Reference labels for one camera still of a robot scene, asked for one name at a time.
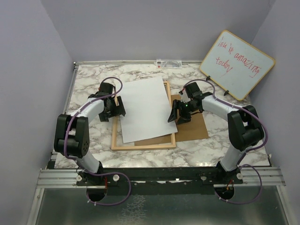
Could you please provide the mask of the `brown frame backing board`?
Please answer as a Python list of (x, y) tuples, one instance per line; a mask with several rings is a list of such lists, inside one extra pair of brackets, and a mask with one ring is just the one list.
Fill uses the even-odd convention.
[[(178, 132), (175, 133), (175, 141), (192, 141), (209, 138), (208, 131), (204, 122), (203, 114), (192, 115), (188, 123), (176, 125)], [(171, 142), (171, 135), (164, 135), (146, 140), (135, 142), (135, 146), (165, 144)]]

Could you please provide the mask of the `colour photo print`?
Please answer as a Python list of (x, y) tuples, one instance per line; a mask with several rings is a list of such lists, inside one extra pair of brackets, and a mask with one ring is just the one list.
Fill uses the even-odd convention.
[(120, 117), (124, 143), (151, 139), (178, 132), (161, 76), (125, 82), (121, 96), (126, 115)]

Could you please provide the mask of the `light wooden picture frame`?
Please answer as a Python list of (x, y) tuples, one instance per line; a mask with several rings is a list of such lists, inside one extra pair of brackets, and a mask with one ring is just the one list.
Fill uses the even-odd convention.
[[(172, 107), (171, 101), (171, 88), (168, 81), (162, 78), (162, 83), (164, 85), (164, 89), (166, 92), (166, 96), (168, 98), (168, 102)], [(175, 133), (172, 132), (169, 134), (170, 142), (169, 143), (162, 143), (162, 144), (152, 144), (152, 145), (122, 145), (118, 146), (118, 124), (120, 121), (120, 116), (114, 117), (112, 120), (112, 138), (111, 138), (111, 150), (113, 151), (131, 151), (131, 150), (159, 150), (159, 149), (174, 149), (176, 147), (176, 138)]]

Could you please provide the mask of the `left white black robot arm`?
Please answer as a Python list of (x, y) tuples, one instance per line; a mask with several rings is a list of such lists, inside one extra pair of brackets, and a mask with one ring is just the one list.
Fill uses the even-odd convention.
[(122, 99), (116, 93), (114, 85), (102, 82), (98, 91), (91, 94), (77, 111), (57, 118), (54, 150), (86, 170), (87, 179), (93, 185), (100, 184), (104, 174), (102, 163), (89, 151), (89, 124), (96, 117), (101, 122), (108, 122), (112, 117), (126, 114)]

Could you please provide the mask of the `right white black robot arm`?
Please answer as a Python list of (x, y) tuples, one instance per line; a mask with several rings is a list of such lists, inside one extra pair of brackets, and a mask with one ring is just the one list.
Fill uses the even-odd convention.
[(191, 80), (180, 91), (180, 100), (174, 100), (168, 122), (175, 121), (177, 125), (188, 123), (192, 115), (210, 112), (227, 121), (230, 146), (225, 156), (218, 162), (215, 172), (216, 180), (228, 182), (238, 168), (247, 152), (256, 150), (256, 145), (267, 139), (267, 132), (257, 116), (256, 109), (251, 106), (239, 106), (221, 100), (212, 92), (202, 92), (197, 84), (199, 80)]

